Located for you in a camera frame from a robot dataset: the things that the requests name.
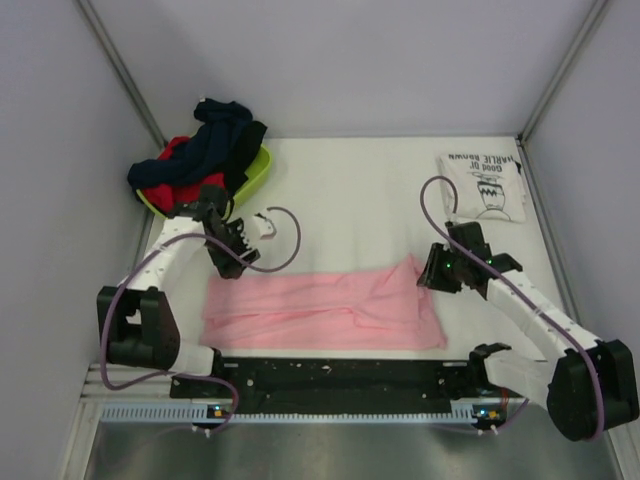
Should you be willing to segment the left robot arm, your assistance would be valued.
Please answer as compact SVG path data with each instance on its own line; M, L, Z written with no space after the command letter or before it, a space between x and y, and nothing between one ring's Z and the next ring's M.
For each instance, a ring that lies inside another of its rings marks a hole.
M220 352L185 340L169 296L192 256L206 250L224 279L239 278L260 258L257 243L275 235L261 213L226 219L226 192L202 188L192 202L176 204L144 260L119 286L105 286L97 296L101 362L192 375L205 396L226 387L227 374L216 366Z

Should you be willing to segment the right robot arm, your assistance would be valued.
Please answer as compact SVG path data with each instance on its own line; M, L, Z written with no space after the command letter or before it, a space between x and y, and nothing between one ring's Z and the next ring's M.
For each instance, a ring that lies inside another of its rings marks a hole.
M569 318L533 285L520 263L491 251L479 223L448 221L445 226L447 241L432 244L419 286L477 292L542 355L532 360L506 344L482 344L469 355L469 388L481 396L499 387L524 396L543 407L571 441L637 420L636 374L627 345L605 341Z

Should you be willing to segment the pink t shirt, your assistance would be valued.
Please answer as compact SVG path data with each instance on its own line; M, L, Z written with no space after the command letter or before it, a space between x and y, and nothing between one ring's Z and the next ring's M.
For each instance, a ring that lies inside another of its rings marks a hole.
M209 281L200 342L219 349L431 350L447 338L421 269L406 256L375 270Z

